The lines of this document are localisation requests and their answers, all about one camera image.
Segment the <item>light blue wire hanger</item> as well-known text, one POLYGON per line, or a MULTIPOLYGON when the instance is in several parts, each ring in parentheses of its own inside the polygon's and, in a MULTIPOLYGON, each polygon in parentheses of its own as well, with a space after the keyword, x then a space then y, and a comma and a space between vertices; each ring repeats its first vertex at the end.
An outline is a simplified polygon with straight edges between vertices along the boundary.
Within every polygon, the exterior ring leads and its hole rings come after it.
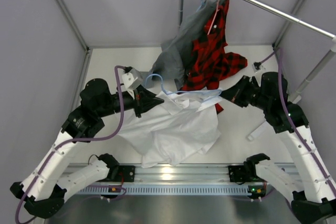
POLYGON ((166 95, 171 95, 171 94, 185 94, 185 93, 189 93, 189 94, 199 94, 199 95, 214 95, 214 96, 219 96, 223 90, 221 89, 215 89, 215 90, 196 90, 196 91, 168 91, 164 88, 164 83, 163 83, 163 78, 161 75, 153 73, 150 74, 146 77, 145 79, 145 86, 148 83, 148 80, 151 79, 152 77, 159 77, 160 79, 160 86, 161 86, 161 90, 163 93, 165 93, 166 95))

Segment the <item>white dress shirt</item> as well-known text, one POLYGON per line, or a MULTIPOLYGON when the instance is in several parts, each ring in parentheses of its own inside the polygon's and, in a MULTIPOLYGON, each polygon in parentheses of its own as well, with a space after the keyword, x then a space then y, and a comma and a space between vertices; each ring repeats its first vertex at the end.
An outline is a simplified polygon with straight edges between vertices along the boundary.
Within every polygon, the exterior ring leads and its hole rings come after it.
POLYGON ((196 153, 206 154, 221 136, 215 105, 222 98, 163 92, 157 97, 164 103, 141 118, 126 113, 119 131, 119 136, 141 155, 141 166, 176 166, 196 153))

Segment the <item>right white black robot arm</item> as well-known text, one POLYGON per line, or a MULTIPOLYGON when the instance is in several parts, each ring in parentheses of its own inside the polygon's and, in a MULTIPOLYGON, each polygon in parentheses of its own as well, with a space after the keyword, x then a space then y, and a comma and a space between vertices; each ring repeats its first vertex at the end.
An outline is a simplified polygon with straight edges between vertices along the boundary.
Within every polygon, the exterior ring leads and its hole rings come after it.
POLYGON ((242 181, 264 181, 281 193, 300 223, 315 223, 335 216, 335 181, 328 172, 312 139, 302 108, 287 100, 287 80, 279 72, 265 72, 261 82, 243 76, 221 97, 244 108, 263 111, 289 152, 300 181, 271 161, 264 153, 246 158, 242 181))

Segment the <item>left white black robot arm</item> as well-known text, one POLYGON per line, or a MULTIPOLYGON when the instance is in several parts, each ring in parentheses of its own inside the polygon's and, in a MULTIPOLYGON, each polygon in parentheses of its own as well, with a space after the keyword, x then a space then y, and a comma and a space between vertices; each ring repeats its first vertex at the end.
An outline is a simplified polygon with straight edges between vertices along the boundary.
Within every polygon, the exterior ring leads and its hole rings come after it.
POLYGON ((58 133, 52 148, 37 168, 22 182, 14 182, 10 191, 33 217, 48 219, 80 190, 100 181, 114 181, 119 162, 110 154, 68 176, 63 172, 79 151, 94 141, 104 128, 103 117, 133 110, 137 117, 164 101, 156 94, 138 86, 135 95, 124 91, 111 94, 105 80, 90 80, 80 93, 81 104, 73 110, 58 133))

